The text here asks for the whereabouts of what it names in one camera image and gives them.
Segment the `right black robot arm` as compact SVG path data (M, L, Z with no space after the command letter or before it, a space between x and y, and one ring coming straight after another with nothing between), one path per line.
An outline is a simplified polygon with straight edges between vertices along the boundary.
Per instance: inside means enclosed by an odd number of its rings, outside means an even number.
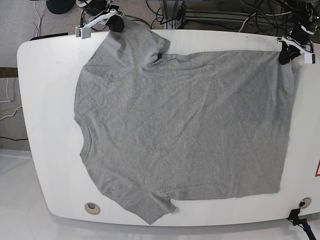
M81 9L80 22L75 28L75 36L81 39L91 37L95 25L108 27L110 31L121 33L124 28L123 13L113 0L77 0Z

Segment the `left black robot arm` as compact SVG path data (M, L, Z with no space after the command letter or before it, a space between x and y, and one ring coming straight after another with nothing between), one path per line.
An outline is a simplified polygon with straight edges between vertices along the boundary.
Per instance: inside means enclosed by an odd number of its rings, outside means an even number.
M293 14L294 27L287 36L279 37L282 48L279 63L286 65L303 55L306 64L315 64L312 37L320 28L320 2L318 0L282 0L283 7Z

